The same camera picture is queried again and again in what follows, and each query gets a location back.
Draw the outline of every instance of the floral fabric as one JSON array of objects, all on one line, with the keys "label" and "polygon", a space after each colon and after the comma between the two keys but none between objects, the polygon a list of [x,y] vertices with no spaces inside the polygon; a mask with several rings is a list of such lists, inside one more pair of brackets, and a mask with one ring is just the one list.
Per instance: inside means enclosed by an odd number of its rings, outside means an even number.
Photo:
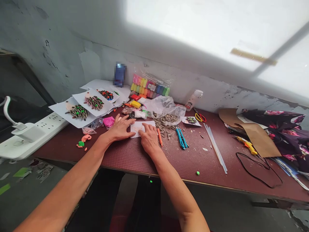
[{"label": "floral fabric", "polygon": [[297,162],[299,171],[309,173],[309,131],[302,130],[300,126],[305,114],[243,109],[243,115],[267,126],[266,132],[281,155]]}]

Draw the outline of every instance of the plastic bag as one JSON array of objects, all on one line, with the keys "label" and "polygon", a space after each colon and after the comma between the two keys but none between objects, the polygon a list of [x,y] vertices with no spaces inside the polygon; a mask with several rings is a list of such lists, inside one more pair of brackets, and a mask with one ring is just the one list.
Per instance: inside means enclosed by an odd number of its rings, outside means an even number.
[{"label": "plastic bag", "polygon": [[113,117],[108,117],[103,119],[103,123],[107,129],[111,128],[114,125],[115,119]]},{"label": "plastic bag", "polygon": [[85,135],[97,133],[94,129],[91,129],[89,127],[83,127],[82,130],[83,130],[83,134],[85,134]]},{"label": "plastic bag", "polygon": [[155,98],[159,95],[168,96],[170,86],[173,79],[163,79],[146,72],[142,69],[134,68],[133,83],[131,86],[132,91],[145,94],[149,98]]},{"label": "plastic bag", "polygon": [[148,116],[152,118],[164,117],[167,114],[178,116],[176,122],[164,122],[165,125],[178,125],[181,122],[181,117],[186,114],[186,108],[183,105],[175,105],[172,97],[159,96],[147,103]]},{"label": "plastic bag", "polygon": [[145,111],[135,111],[134,112],[134,117],[135,118],[147,119],[147,113]]},{"label": "plastic bag", "polygon": [[125,114],[125,115],[128,115],[128,114],[130,114],[130,113],[133,112],[133,109],[134,109],[134,107],[128,107],[128,106],[126,106],[126,107],[121,111],[121,113],[123,113],[123,114]]},{"label": "plastic bag", "polygon": [[91,123],[91,129],[97,129],[99,127],[104,127],[103,118],[96,119]]}]

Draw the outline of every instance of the white bottle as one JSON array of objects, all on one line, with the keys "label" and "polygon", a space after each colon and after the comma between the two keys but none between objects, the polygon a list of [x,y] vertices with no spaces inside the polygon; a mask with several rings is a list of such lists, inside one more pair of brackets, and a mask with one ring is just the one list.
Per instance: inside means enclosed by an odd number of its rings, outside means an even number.
[{"label": "white bottle", "polygon": [[199,100],[203,96],[203,91],[195,90],[194,93],[191,95],[187,103],[184,105],[187,108],[187,111],[190,111],[194,105],[196,104],[197,100]]}]

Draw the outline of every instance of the table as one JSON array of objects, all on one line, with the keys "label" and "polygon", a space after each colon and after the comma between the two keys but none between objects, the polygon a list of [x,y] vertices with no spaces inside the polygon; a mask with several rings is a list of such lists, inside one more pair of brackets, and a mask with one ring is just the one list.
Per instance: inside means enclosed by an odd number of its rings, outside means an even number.
[{"label": "table", "polygon": [[[121,107],[118,108],[116,112],[110,113],[109,116],[115,117],[118,113],[121,113],[122,109]],[[182,129],[189,148],[182,150],[178,137],[174,133],[170,140],[167,140],[167,137],[162,138],[164,144],[162,150],[184,181],[245,193],[258,193],[269,198],[309,202],[309,194],[272,160],[269,160],[269,164],[281,177],[283,185],[271,189],[251,177],[236,157],[236,152],[250,155],[248,149],[242,143],[239,143],[233,135],[228,133],[229,130],[224,127],[223,121],[217,114],[203,110],[198,111],[207,119],[206,124],[212,130],[227,166],[228,174],[224,173],[215,151],[211,149],[211,141],[204,126],[196,127],[181,122],[179,127]],[[186,113],[186,116],[194,116],[194,114],[194,111],[190,111]],[[85,147],[88,149],[94,144],[98,136],[106,131],[106,128],[98,128],[96,131],[97,134],[92,135],[92,139],[85,143]],[[79,149],[76,146],[82,136],[81,129],[77,129],[69,124],[39,148],[33,156],[63,162],[78,162],[86,153],[84,149]],[[157,176],[155,166],[143,150],[140,141],[141,138],[134,138],[114,142],[105,152],[102,167]],[[252,174],[267,181],[269,185],[280,183],[280,180],[272,171],[268,171],[248,159],[242,160]],[[300,180],[309,186],[309,181],[304,177],[301,176]]]}]

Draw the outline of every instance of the power strip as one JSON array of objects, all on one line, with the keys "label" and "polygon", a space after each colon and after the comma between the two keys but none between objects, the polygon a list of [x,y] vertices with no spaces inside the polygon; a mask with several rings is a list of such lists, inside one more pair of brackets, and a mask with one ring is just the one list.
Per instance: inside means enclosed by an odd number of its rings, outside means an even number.
[{"label": "power strip", "polygon": [[35,142],[28,142],[14,135],[3,143],[0,143],[0,157],[13,160],[25,159],[67,126],[68,123],[68,121],[58,114],[51,113],[36,123],[36,126],[45,132],[45,135],[41,139]]}]

